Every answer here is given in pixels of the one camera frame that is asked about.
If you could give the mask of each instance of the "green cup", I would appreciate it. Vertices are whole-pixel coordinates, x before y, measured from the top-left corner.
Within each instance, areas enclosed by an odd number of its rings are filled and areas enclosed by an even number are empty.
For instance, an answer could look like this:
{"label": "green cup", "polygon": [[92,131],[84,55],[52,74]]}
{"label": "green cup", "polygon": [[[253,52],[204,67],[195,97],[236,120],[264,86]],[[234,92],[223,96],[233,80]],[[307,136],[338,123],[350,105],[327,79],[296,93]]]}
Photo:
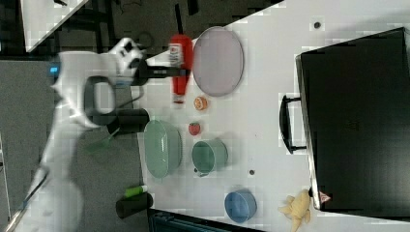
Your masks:
{"label": "green cup", "polygon": [[192,162],[200,177],[207,176],[226,165],[228,153],[220,139],[199,141],[192,148]]}

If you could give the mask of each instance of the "black screw hole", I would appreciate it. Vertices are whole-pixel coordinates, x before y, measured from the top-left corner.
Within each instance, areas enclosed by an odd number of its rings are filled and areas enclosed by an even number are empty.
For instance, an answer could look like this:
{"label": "black screw hole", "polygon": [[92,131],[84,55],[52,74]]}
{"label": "black screw hole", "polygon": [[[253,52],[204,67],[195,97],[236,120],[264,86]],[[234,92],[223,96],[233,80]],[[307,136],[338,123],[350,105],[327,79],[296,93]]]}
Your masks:
{"label": "black screw hole", "polygon": [[315,29],[319,29],[322,26],[322,24],[320,22],[315,22],[313,26]]}

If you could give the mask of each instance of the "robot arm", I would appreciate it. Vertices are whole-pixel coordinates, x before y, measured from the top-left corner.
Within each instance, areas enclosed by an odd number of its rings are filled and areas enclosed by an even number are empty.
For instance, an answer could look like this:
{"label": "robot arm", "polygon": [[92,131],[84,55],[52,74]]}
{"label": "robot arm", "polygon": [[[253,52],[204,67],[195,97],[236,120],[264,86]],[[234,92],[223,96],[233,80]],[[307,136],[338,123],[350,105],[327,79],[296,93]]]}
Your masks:
{"label": "robot arm", "polygon": [[123,39],[104,54],[70,51],[59,54],[61,70],[53,84],[62,100],[54,111],[51,134],[40,167],[10,231],[75,231],[83,198],[69,178],[78,138],[116,117],[115,84],[135,80],[142,51]]}

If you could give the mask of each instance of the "white tabletop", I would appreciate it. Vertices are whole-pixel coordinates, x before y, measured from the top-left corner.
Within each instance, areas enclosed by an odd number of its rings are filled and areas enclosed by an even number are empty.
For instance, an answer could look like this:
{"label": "white tabletop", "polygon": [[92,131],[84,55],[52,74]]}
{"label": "white tabletop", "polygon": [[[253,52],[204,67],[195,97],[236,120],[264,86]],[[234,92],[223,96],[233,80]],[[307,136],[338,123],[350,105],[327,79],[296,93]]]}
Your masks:
{"label": "white tabletop", "polygon": [[53,0],[20,0],[26,51],[31,52],[88,0],[63,0],[66,7]]}
{"label": "white tabletop", "polygon": [[[318,30],[312,24],[322,23]],[[185,108],[171,108],[171,80],[155,80],[145,88],[138,102],[153,119],[177,126],[182,134],[183,161],[176,172],[162,183],[147,171],[143,134],[139,145],[144,182],[155,198],[154,208],[197,218],[236,224],[226,214],[223,200],[233,189],[248,188],[257,201],[257,212],[240,224],[263,231],[290,231],[291,221],[278,207],[286,195],[309,189],[308,157],[303,152],[290,155],[280,139],[278,112],[281,97],[298,96],[295,57],[304,51],[337,44],[400,26],[410,26],[410,2],[406,0],[328,1],[286,0],[262,12],[226,26],[243,46],[243,80],[229,96],[211,98],[205,112],[193,107],[195,97],[203,95],[193,78]],[[156,58],[151,64],[159,65]],[[300,105],[292,103],[293,137],[304,144]],[[199,136],[188,133],[188,124],[201,122]],[[194,142],[219,137],[229,153],[225,170],[199,178],[193,172],[190,151]],[[312,211],[307,231],[409,231],[410,224],[368,217],[352,217]]]}

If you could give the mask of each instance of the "blue cup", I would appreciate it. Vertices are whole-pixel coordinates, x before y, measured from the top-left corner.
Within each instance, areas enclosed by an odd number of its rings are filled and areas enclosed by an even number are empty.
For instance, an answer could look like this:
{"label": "blue cup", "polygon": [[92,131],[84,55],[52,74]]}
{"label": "blue cup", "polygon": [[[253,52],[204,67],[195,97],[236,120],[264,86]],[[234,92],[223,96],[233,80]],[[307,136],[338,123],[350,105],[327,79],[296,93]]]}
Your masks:
{"label": "blue cup", "polygon": [[237,223],[251,219],[256,209],[256,200],[247,189],[230,192],[225,197],[225,211]]}

